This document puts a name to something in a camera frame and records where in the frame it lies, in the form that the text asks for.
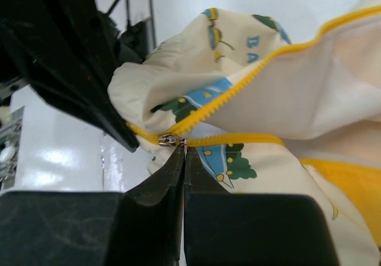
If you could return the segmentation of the dinosaur print hooded baby jacket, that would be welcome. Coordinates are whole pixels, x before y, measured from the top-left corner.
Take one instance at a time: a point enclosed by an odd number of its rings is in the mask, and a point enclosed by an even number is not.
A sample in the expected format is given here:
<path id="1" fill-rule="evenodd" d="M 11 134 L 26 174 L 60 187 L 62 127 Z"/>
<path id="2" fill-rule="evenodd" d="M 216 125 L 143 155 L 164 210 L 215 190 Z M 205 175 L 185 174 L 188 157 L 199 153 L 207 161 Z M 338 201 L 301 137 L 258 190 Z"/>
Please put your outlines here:
<path id="1" fill-rule="evenodd" d="M 209 8 L 117 68 L 108 95 L 151 173 L 195 149 L 229 193 L 312 197 L 340 265 L 380 264 L 380 0 L 301 44 L 270 17 Z"/>

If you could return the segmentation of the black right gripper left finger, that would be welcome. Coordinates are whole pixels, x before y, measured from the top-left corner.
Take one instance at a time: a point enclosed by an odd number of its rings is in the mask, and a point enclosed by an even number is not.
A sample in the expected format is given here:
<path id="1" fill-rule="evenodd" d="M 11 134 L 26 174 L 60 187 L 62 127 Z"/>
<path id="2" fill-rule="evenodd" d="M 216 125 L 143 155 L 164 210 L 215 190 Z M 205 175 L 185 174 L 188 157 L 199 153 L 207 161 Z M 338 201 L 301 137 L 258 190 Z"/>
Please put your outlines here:
<path id="1" fill-rule="evenodd" d="M 184 150 L 127 192 L 7 192 L 2 265 L 177 265 Z"/>

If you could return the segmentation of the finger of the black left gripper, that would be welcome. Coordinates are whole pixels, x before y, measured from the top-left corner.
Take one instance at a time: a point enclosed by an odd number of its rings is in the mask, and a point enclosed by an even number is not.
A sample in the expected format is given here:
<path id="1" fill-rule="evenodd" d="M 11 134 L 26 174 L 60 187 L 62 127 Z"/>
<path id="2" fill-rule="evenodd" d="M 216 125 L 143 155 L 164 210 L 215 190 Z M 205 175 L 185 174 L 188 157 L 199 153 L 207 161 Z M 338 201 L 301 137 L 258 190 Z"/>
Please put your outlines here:
<path id="1" fill-rule="evenodd" d="M 133 152 L 134 133 L 107 92 L 118 63 L 95 0 L 1 0 L 1 47 L 48 104 Z"/>

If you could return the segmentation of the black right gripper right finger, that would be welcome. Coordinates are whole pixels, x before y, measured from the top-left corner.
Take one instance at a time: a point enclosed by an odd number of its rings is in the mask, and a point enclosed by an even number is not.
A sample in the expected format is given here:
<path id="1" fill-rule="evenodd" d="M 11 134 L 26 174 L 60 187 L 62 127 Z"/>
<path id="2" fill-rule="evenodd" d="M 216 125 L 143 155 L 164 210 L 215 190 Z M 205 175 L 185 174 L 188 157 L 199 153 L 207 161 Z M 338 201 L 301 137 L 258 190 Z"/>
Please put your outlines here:
<path id="1" fill-rule="evenodd" d="M 197 151 L 185 165 L 184 252 L 188 265 L 338 265 L 327 222 L 306 195 L 231 194 Z"/>

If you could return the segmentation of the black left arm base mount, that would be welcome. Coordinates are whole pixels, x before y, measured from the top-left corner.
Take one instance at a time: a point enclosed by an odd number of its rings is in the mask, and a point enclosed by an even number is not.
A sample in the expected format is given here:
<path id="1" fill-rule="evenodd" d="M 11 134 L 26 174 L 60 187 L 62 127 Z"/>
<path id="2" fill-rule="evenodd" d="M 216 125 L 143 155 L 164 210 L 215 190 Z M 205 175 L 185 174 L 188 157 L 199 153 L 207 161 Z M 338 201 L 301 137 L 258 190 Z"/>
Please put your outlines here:
<path id="1" fill-rule="evenodd" d="M 130 21 L 130 3 L 125 0 L 126 26 L 122 32 L 112 20 L 111 14 L 121 0 L 114 0 L 107 12 L 98 11 L 98 19 L 104 26 L 105 35 L 111 45 L 119 65 L 125 62 L 141 64 L 148 55 L 148 39 L 146 21 L 132 24 Z"/>

